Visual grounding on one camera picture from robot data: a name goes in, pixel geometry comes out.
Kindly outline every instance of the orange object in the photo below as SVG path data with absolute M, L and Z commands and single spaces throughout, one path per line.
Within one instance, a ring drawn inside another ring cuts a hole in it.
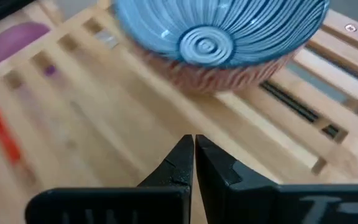
M 21 159 L 21 152 L 16 142 L 13 140 L 9 130 L 5 127 L 0 118 L 0 143 L 2 144 L 6 156 L 12 165 L 16 165 Z

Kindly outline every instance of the spiral pattern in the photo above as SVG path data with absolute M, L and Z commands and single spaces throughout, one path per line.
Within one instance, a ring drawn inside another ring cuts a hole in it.
M 319 29 L 329 0 L 116 0 L 122 27 L 143 47 L 204 67 L 258 65 Z
M 180 41 L 179 50 L 188 63 L 217 66 L 232 55 L 234 46 L 224 30 L 206 26 L 188 31 Z

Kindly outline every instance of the striped bowl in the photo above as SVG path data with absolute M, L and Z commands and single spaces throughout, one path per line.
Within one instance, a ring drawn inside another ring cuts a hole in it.
M 313 36 L 329 0 L 116 0 L 136 52 L 184 90 L 270 78 Z

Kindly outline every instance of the screw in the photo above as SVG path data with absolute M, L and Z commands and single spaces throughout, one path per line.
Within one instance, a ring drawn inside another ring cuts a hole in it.
M 348 24 L 348 25 L 345 26 L 345 29 L 348 32 L 356 32 L 357 31 L 357 26 L 354 25 L 354 24 Z

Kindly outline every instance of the wooden dish rack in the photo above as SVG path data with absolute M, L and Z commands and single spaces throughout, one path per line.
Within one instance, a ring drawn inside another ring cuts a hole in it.
M 0 63 L 0 223 L 23 223 L 28 199 L 45 189 L 135 186 L 184 134 L 207 135 L 279 183 L 358 183 L 358 78 L 304 49 L 294 62 L 346 102 L 287 68 L 259 87 L 187 95 L 133 54 L 109 5 Z M 112 49 L 95 37 L 102 30 L 117 39 Z M 330 11 L 309 46 L 358 73 L 358 22 Z M 206 223 L 197 183 L 194 193 L 192 220 Z

